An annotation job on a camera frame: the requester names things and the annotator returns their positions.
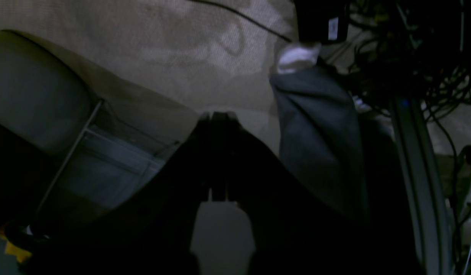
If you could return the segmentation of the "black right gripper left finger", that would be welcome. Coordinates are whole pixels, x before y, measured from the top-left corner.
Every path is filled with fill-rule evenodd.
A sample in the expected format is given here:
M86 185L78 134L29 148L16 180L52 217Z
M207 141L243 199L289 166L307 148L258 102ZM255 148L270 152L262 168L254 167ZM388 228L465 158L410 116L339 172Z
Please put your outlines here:
M157 175L115 210L33 253L27 275L198 275L190 252L201 202L209 198L211 134L204 113Z

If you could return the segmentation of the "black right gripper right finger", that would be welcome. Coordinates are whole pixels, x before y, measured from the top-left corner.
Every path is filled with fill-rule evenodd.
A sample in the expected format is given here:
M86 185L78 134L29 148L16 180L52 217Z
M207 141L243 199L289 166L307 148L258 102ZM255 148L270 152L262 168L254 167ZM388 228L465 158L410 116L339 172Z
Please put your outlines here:
M306 190L277 157L220 114L220 199L249 215L257 251L250 275L422 275L398 157L365 154L370 229L358 226Z

